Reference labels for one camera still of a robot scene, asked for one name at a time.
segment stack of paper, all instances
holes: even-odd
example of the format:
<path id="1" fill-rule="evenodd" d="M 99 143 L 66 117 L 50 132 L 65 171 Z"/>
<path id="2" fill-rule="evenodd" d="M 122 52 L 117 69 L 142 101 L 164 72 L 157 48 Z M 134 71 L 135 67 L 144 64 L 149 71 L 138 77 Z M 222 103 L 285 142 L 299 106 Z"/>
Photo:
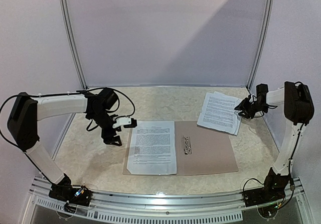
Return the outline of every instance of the stack of paper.
<path id="1" fill-rule="evenodd" d="M 220 92 L 206 93 L 197 125 L 237 135 L 241 117 L 234 108 L 241 101 Z"/>
<path id="2" fill-rule="evenodd" d="M 127 169 L 136 175 L 177 173 L 174 121 L 137 121 L 132 130 Z"/>

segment folder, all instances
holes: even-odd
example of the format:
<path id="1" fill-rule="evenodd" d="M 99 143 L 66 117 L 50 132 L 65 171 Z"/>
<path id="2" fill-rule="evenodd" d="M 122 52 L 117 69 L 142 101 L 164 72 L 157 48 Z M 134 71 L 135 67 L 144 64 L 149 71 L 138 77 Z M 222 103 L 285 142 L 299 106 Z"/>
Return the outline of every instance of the folder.
<path id="1" fill-rule="evenodd" d="M 127 170 L 131 132 L 125 154 L 123 175 Z M 177 176 L 237 172 L 229 134 L 197 126 L 196 121 L 175 122 Z"/>

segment marble-patterned surface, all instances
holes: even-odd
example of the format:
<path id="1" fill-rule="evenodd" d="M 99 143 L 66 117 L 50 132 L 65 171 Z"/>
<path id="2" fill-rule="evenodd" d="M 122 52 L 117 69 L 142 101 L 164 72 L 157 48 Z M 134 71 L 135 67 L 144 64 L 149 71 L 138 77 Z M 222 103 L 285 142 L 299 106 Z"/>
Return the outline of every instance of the marble-patterned surface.
<path id="1" fill-rule="evenodd" d="M 197 120 L 206 92 L 219 91 L 244 98 L 245 88 L 218 87 L 122 87 L 136 105 L 138 120 Z M 120 97 L 119 115 L 129 114 L 131 104 Z M 248 178 L 264 181 L 278 150 L 262 118 L 242 119 L 237 136 L 229 135 L 238 172 L 198 176 L 129 176 L 122 175 L 129 130 L 120 136 L 123 146 L 107 146 L 100 129 L 87 132 L 89 120 L 77 114 L 62 143 L 55 162 L 73 184 L 105 191 L 139 194 L 205 194 L 241 189 Z M 249 182 L 247 187 L 258 184 Z"/>

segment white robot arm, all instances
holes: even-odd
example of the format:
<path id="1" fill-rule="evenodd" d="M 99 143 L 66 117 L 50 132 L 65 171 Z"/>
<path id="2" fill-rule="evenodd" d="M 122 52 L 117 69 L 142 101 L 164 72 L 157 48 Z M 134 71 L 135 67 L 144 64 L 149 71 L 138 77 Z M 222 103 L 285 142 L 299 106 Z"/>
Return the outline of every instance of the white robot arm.
<path id="1" fill-rule="evenodd" d="M 239 115 L 252 119 L 257 112 L 267 113 L 269 109 L 284 104 L 286 129 L 279 155 L 265 178 L 264 187 L 243 192 L 246 206 L 278 200 L 280 196 L 285 196 L 284 189 L 288 182 L 294 191 L 291 176 L 293 156 L 314 114 L 308 86 L 301 82 L 285 82 L 283 88 L 275 91 L 268 91 L 266 84 L 260 84 L 256 86 L 256 93 L 257 97 L 249 95 L 235 108 L 240 111 Z"/>
<path id="2" fill-rule="evenodd" d="M 130 117 L 134 112 L 129 116 L 109 115 L 114 112 L 110 111 L 114 104 L 117 101 L 119 103 L 115 91 L 102 88 L 99 94 L 92 94 L 89 90 L 44 96 L 28 95 L 25 92 L 18 94 L 8 119 L 8 130 L 17 147 L 51 182 L 51 198 L 88 206 L 92 192 L 85 186 L 80 189 L 72 187 L 69 177 L 60 170 L 39 141 L 37 122 L 53 116 L 86 113 L 87 119 L 101 127 L 101 137 L 105 144 L 121 146 L 116 131 L 121 131 L 121 126 L 134 128 L 137 122 Z"/>

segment metal clip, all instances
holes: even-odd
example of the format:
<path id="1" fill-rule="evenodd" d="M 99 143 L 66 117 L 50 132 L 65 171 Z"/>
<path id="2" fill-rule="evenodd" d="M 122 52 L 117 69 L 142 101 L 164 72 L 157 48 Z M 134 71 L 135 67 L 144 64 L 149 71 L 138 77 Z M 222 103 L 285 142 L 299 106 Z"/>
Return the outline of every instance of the metal clip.
<path id="1" fill-rule="evenodd" d="M 191 139 L 189 136 L 183 136 L 182 137 L 182 144 L 184 147 L 184 153 L 186 155 L 191 155 L 192 154 L 192 147 L 191 147 Z"/>

